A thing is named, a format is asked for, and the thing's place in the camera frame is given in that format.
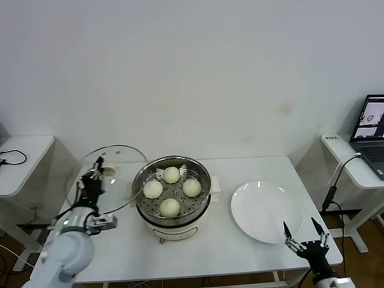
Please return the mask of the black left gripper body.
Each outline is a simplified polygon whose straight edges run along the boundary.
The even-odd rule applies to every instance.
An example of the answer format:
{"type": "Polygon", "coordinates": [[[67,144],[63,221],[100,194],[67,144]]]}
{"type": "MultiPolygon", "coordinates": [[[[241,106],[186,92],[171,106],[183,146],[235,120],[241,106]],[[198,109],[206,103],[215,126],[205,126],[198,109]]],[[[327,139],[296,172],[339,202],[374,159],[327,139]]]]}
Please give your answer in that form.
{"type": "Polygon", "coordinates": [[[103,178],[101,176],[96,178],[83,176],[81,177],[80,182],[82,187],[80,188],[79,205],[93,210],[99,210],[98,200],[105,192],[103,178]]]}

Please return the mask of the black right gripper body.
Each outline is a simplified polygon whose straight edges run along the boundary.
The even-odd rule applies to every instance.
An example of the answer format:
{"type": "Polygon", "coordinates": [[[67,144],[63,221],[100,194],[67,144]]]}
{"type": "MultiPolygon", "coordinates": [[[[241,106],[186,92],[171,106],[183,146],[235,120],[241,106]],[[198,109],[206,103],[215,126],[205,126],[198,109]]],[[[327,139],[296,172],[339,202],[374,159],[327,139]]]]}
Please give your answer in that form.
{"type": "Polygon", "coordinates": [[[301,248],[297,251],[300,258],[305,259],[314,274],[331,274],[333,273],[329,265],[326,254],[329,250],[325,244],[322,245],[321,241],[307,241],[301,242],[301,248]]]}

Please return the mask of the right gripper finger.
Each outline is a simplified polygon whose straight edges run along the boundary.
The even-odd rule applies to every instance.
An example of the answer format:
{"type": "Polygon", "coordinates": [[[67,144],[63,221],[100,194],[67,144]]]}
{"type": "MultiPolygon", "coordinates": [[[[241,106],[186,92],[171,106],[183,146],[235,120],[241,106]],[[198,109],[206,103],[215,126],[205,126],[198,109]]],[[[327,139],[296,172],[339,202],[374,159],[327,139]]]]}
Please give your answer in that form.
{"type": "Polygon", "coordinates": [[[284,236],[285,236],[285,245],[290,249],[292,250],[293,252],[299,252],[299,251],[303,251],[304,250],[304,247],[299,243],[297,242],[296,240],[294,240],[294,238],[292,237],[292,234],[286,224],[286,222],[284,221],[283,222],[283,227],[284,227],[284,236]]]}
{"type": "Polygon", "coordinates": [[[311,221],[313,223],[313,226],[314,226],[317,234],[320,236],[320,246],[321,247],[328,247],[329,233],[326,233],[324,231],[323,227],[313,217],[311,217],[311,221]]]}

